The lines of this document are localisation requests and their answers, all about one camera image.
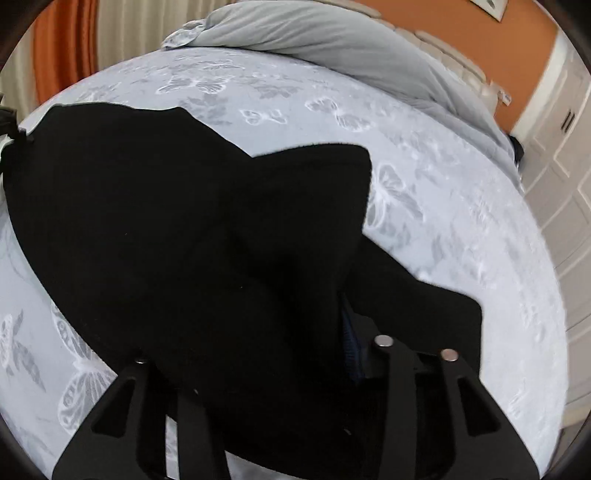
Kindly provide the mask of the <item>black pants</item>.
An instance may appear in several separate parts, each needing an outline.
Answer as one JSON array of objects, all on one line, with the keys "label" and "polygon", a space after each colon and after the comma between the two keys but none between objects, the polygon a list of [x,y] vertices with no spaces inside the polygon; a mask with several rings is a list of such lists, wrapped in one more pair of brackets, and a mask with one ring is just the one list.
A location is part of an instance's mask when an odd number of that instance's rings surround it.
[{"label": "black pants", "polygon": [[113,370],[141,361],[196,391],[226,452],[351,479],[346,311],[479,366],[479,304],[363,234],[365,147],[252,156],[184,109],[107,103],[52,107],[27,135],[1,174],[34,275]]}]

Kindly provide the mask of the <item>orange curtain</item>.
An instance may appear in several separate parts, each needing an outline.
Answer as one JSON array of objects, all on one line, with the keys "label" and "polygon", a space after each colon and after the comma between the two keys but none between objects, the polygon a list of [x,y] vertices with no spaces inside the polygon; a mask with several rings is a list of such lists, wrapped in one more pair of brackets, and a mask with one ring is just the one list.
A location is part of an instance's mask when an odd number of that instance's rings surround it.
[{"label": "orange curtain", "polygon": [[98,71],[98,4],[52,1],[35,20],[32,59],[40,104]]}]

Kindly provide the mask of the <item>cream curtain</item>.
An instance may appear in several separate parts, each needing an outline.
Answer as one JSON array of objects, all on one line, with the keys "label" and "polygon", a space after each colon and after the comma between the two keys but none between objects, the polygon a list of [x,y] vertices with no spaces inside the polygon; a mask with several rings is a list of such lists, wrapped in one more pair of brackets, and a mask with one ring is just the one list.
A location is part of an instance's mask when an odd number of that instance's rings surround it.
[{"label": "cream curtain", "polygon": [[[93,85],[86,78],[40,104],[33,68],[34,22],[52,1],[1,3],[1,104],[26,118],[40,105],[61,100],[64,91],[82,102],[110,100],[111,81]],[[161,41],[189,20],[201,19],[225,1],[98,1],[98,72],[159,48]]]}]

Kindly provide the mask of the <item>butterfly print bed sheet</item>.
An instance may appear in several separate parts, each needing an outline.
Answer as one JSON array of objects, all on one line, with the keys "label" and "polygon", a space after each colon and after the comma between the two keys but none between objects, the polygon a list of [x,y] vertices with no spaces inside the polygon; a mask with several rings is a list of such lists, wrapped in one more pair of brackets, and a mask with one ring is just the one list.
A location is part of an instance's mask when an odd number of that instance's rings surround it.
[{"label": "butterfly print bed sheet", "polygon": [[[373,161],[363,231],[422,281],[482,306],[481,379],[540,471],[568,384],[565,311],[516,179],[429,116],[329,69],[259,52],[156,51],[90,76],[58,104],[181,107],[247,153],[358,143]],[[50,474],[113,372],[75,334],[1,221],[1,416]]]}]

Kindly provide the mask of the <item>black item beside bed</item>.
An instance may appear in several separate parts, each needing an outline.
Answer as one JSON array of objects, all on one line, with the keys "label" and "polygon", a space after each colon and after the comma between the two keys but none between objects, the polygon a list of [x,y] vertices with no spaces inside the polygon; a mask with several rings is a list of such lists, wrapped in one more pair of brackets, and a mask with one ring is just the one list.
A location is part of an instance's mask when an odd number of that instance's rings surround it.
[{"label": "black item beside bed", "polygon": [[520,169],[521,163],[522,163],[522,160],[523,160],[523,157],[525,154],[524,147],[515,136],[508,134],[507,137],[508,137],[508,139],[512,145],[513,151],[514,151],[514,164],[517,169]]}]

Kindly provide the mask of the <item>white wardrobe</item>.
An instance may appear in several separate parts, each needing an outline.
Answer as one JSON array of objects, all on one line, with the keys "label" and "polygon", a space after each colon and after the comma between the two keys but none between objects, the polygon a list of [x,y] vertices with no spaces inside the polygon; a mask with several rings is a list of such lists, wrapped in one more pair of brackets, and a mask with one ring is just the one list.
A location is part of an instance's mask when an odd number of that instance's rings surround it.
[{"label": "white wardrobe", "polygon": [[525,197],[566,311],[570,426],[590,411],[590,71],[564,32],[512,133],[525,148]]}]

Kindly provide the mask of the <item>grey duvet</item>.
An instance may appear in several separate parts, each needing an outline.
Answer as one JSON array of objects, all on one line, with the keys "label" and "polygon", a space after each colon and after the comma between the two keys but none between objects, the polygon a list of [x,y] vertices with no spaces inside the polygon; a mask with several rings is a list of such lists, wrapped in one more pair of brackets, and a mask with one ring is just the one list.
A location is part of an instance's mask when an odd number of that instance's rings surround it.
[{"label": "grey duvet", "polygon": [[514,148],[475,92],[440,61],[360,13],[313,1],[239,2],[185,23],[161,46],[286,55],[348,75],[432,117],[522,187]]}]

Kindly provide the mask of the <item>beige leather headboard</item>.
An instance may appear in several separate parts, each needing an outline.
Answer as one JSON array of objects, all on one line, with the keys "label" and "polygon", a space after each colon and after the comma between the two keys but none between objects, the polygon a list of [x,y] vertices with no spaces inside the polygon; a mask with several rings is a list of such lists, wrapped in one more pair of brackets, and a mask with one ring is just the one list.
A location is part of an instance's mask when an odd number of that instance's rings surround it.
[{"label": "beige leather headboard", "polygon": [[409,31],[402,27],[394,26],[384,20],[379,11],[366,5],[353,2],[349,8],[363,13],[391,30],[396,31],[407,41],[438,60],[468,85],[480,98],[489,112],[495,115],[499,102],[498,89],[489,83],[484,71],[459,50],[427,32],[420,30]]}]

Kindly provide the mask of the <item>framed wall picture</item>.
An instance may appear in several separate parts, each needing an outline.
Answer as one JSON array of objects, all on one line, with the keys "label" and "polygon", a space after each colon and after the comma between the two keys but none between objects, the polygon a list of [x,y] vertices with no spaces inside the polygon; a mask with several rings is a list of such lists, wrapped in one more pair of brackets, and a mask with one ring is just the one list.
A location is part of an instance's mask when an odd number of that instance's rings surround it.
[{"label": "framed wall picture", "polygon": [[471,0],[497,22],[501,22],[508,4],[508,0]]}]

